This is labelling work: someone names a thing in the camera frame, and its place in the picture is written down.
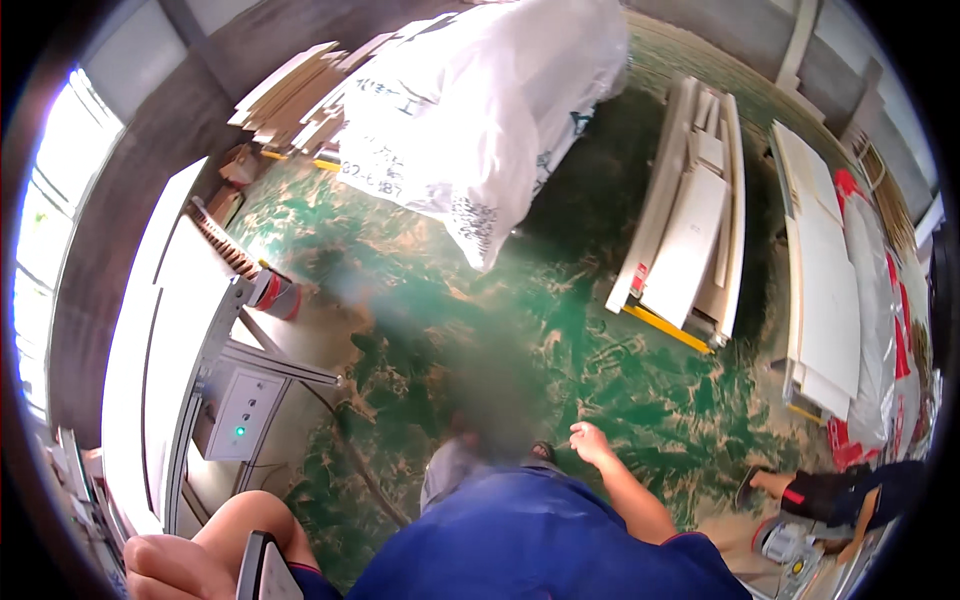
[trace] control box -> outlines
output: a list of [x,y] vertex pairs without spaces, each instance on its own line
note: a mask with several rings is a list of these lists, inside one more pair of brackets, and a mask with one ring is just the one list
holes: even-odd
[[193,441],[207,461],[252,460],[287,379],[218,361],[203,377]]

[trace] sandal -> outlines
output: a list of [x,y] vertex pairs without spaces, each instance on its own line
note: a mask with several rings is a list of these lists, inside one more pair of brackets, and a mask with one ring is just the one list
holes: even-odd
[[740,482],[740,487],[736,490],[736,497],[733,499],[733,507],[735,509],[742,510],[743,507],[747,505],[747,500],[749,500],[750,496],[754,493],[754,488],[750,487],[750,481],[758,471],[773,472],[771,468],[762,467],[761,465],[753,465],[747,469],[747,475],[743,478],[743,481]]
[[[537,448],[543,450],[543,454],[535,452],[534,450]],[[554,466],[557,465],[557,451],[553,449],[553,446],[550,445],[550,442],[545,442],[543,440],[537,440],[534,442],[533,446],[530,447],[530,457],[541,461],[546,461]]]

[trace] window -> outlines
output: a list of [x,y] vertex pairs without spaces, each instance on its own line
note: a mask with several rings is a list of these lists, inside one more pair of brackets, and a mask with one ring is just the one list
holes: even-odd
[[47,413],[46,355],[60,266],[84,191],[123,126],[82,69],[70,74],[50,108],[23,199],[13,281],[13,329],[30,410]]

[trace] gray shorts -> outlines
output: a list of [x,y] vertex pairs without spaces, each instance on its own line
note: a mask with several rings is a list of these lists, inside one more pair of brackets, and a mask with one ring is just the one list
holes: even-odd
[[[533,456],[525,457],[520,461],[519,466],[543,468],[563,474],[563,471],[553,463]],[[440,446],[426,466],[426,474],[423,476],[423,487],[420,489],[420,514],[422,515],[429,506],[437,504],[456,492],[465,479],[487,468],[491,468],[490,465],[468,447],[463,438],[453,438]]]

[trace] hand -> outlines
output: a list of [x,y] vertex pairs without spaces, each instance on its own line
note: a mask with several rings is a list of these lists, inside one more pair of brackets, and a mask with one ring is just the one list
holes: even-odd
[[860,542],[853,540],[847,544],[847,546],[840,551],[840,554],[837,555],[837,564],[845,564],[853,555],[856,554],[856,549],[860,547]]
[[580,458],[597,468],[610,459],[619,460],[607,443],[607,436],[600,428],[585,420],[570,425],[570,447],[577,451]]
[[134,600],[233,600],[237,584],[200,545],[177,536],[136,536],[123,549]]

